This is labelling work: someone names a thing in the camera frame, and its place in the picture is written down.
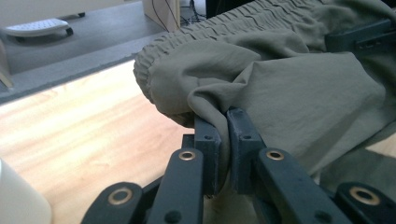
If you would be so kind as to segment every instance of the wooden floor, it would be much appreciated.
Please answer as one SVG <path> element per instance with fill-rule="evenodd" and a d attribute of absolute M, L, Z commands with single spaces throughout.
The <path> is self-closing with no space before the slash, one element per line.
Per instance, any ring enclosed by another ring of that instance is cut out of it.
<path fill-rule="evenodd" d="M 79 223 L 121 181 L 163 174 L 183 133 L 135 84 L 134 63 L 0 107 L 0 157 L 48 199 L 54 224 Z"/>

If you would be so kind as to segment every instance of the black mechanical part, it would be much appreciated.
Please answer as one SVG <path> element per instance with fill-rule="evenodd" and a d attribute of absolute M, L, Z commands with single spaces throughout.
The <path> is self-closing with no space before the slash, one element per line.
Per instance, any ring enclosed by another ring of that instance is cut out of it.
<path fill-rule="evenodd" d="M 203 218 L 204 156 L 193 148 L 172 154 L 148 217 L 148 224 L 199 224 Z"/>
<path fill-rule="evenodd" d="M 329 52 L 349 51 L 357 55 L 387 49 L 396 42 L 396 28 L 390 20 L 373 22 L 362 27 L 325 36 Z"/>
<path fill-rule="evenodd" d="M 102 191 L 85 214 L 81 224 L 129 224 L 143 190 L 136 184 L 121 182 Z"/>
<path fill-rule="evenodd" d="M 288 152 L 262 149 L 257 172 L 282 223 L 351 223 Z"/>
<path fill-rule="evenodd" d="M 218 130 L 208 122 L 195 116 L 194 148 L 204 155 L 204 194 L 217 195 L 219 183 L 219 158 L 221 139 Z"/>
<path fill-rule="evenodd" d="M 379 190 L 362 183 L 341 184 L 334 201 L 353 223 L 396 223 L 396 203 Z"/>
<path fill-rule="evenodd" d="M 251 194 L 252 163 L 266 145 L 245 111 L 231 108 L 226 115 L 231 142 L 231 184 L 236 192 Z"/>

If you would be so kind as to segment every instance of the white object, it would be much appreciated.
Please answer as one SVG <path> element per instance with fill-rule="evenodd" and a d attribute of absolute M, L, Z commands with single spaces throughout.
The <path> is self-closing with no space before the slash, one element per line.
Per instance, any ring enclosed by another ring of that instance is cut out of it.
<path fill-rule="evenodd" d="M 16 37 L 33 37 L 50 35 L 62 30 L 66 30 L 68 35 L 73 34 L 73 30 L 70 28 L 69 23 L 58 19 L 34 21 L 15 26 L 8 26 L 4 29 L 4 32 Z"/>
<path fill-rule="evenodd" d="M 0 160 L 0 223 L 50 224 L 50 204 Z"/>

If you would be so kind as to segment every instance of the screw hole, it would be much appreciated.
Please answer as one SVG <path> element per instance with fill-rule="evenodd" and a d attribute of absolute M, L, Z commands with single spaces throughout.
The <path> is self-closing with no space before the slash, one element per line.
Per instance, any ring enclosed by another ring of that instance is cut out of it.
<path fill-rule="evenodd" d="M 133 193 L 131 189 L 121 188 L 116 189 L 108 195 L 108 202 L 113 205 L 119 205 L 123 203 L 129 202 L 133 197 Z"/>
<path fill-rule="evenodd" d="M 349 190 L 350 195 L 358 202 L 368 205 L 379 205 L 379 197 L 368 189 L 353 187 Z"/>
<path fill-rule="evenodd" d="M 191 151 L 183 151 L 178 154 L 178 157 L 183 161 L 192 161 L 195 158 L 195 153 Z"/>
<path fill-rule="evenodd" d="M 320 210 L 315 211 L 315 219 L 319 223 L 332 223 L 332 216 Z"/>
<path fill-rule="evenodd" d="M 164 218 L 166 223 L 178 223 L 181 220 L 181 214 L 178 211 L 170 211 Z"/>
<path fill-rule="evenodd" d="M 269 159 L 274 161 L 282 161 L 285 158 L 285 156 L 278 151 L 268 151 L 266 155 Z"/>

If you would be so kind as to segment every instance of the gray-green pants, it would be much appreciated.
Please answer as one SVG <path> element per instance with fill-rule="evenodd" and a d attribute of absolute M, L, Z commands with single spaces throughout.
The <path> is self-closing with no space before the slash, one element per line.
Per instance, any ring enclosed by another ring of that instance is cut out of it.
<path fill-rule="evenodd" d="M 245 109 L 267 146 L 287 150 L 312 175 L 396 118 L 395 47 L 356 58 L 328 53 L 324 40 L 384 18 L 396 22 L 379 0 L 258 0 L 153 41 L 134 74 L 170 119 L 193 127 L 197 114 L 219 130 L 223 180 L 230 106 Z M 207 204 L 206 220 L 254 223 L 248 200 L 227 185 Z"/>

